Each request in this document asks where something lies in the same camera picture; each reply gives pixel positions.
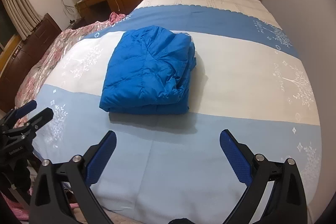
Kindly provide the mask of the blue puffer jacket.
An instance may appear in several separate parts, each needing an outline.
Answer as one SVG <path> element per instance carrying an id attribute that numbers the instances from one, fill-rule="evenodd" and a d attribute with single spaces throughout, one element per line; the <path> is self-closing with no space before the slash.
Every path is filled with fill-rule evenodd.
<path id="1" fill-rule="evenodd" d="M 99 106 L 108 113 L 185 114 L 196 64 L 189 34 L 159 26 L 129 30 L 109 60 Z"/>

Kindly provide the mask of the beige curtain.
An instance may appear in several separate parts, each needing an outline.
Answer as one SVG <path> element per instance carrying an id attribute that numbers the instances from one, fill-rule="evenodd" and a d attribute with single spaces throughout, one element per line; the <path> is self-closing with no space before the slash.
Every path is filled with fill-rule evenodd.
<path id="1" fill-rule="evenodd" d="M 42 21 L 29 0 L 2 0 L 5 10 L 22 40 L 26 40 Z"/>

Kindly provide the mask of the window with wooden frame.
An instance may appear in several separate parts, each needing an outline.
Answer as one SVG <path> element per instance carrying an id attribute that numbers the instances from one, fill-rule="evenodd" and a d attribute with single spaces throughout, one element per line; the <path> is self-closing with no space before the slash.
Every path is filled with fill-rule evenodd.
<path id="1" fill-rule="evenodd" d="M 1 2 L 1 71 L 20 42 L 21 37 Z"/>

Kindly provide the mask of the pink floral quilt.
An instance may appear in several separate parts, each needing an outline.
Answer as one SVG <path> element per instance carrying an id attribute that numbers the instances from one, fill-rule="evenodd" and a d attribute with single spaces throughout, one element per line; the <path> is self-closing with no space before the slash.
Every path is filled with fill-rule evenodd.
<path id="1" fill-rule="evenodd" d="M 125 14 L 112 12 L 106 21 L 97 21 L 75 30 L 68 28 L 62 31 L 51 43 L 43 57 L 27 73 L 15 96 L 15 108 L 17 109 L 37 97 L 39 90 L 57 63 L 80 39 L 111 27 L 125 18 Z"/>

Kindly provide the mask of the wooden desk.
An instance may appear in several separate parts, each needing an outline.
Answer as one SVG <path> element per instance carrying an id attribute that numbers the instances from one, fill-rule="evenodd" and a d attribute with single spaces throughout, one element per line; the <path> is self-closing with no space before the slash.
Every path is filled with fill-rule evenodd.
<path id="1" fill-rule="evenodd" d="M 87 24 L 106 21 L 112 12 L 125 13 L 122 0 L 81 0 L 75 7 Z"/>

